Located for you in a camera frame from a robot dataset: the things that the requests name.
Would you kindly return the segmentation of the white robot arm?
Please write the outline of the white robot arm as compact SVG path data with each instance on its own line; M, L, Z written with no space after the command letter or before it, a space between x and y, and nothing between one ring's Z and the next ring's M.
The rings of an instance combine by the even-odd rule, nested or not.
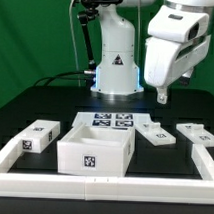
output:
M134 26L119 16L118 6L135 7L155 0L81 0L88 20L101 24L102 61L95 70L91 91L115 98L141 93L134 60ZM167 102L168 86L188 81L194 66L207 55L214 0L164 0L148 25L144 78L157 89L157 102Z

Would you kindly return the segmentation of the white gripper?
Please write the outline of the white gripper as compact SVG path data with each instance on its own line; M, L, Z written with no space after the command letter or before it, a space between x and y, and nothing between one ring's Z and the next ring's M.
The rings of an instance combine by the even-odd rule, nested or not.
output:
M180 44L150 37L146 42L144 78L157 89L157 102L167 103L168 86L200 63L209 50L210 36Z

